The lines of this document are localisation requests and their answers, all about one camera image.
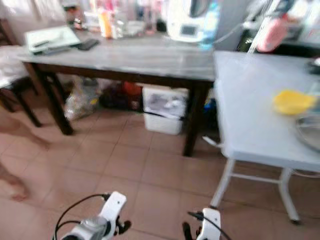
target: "white appliance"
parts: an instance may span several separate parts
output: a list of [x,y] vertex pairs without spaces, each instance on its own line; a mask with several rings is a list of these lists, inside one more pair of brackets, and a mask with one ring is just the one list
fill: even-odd
[[202,28],[211,0],[169,0],[167,32],[176,41],[197,43],[202,40]]

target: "black phone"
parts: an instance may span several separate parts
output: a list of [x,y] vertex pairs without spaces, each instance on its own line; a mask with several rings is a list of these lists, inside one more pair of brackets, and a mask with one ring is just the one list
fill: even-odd
[[88,51],[91,48],[93,48],[95,45],[98,45],[99,43],[100,43],[99,40],[90,38],[80,43],[80,45],[77,48],[81,51]]

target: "wall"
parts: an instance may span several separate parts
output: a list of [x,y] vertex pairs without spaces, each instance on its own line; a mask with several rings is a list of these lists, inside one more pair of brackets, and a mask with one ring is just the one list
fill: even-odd
[[[216,39],[229,33],[237,24],[243,22],[246,8],[251,1],[252,0],[219,0],[219,2],[222,2],[222,8]],[[239,43],[241,34],[242,30],[239,28],[226,40],[217,43],[215,49],[234,51]]]

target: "white metal table leg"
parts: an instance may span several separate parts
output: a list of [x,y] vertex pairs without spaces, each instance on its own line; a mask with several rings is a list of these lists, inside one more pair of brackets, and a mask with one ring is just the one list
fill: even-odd
[[232,173],[234,170],[234,166],[235,166],[236,160],[228,158],[228,161],[226,162],[226,165],[224,167],[224,171],[223,171],[223,175],[222,178],[220,180],[219,186],[217,188],[217,190],[214,193],[214,196],[211,200],[210,205],[212,207],[217,208],[226,189],[227,186],[229,184],[230,178],[232,177]]
[[294,203],[292,202],[292,199],[289,194],[289,189],[288,189],[288,183],[292,175],[292,171],[293,170],[291,168],[284,168],[282,170],[278,186],[279,186],[279,191],[280,191],[280,195],[281,195],[284,207],[289,215],[290,220],[294,224],[299,224],[300,218],[294,206]]

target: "white cloth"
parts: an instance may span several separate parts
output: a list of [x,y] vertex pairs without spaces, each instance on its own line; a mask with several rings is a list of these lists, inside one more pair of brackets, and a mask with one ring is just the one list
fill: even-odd
[[17,55],[24,53],[22,46],[0,47],[0,88],[10,85],[17,79],[27,77],[28,72]]

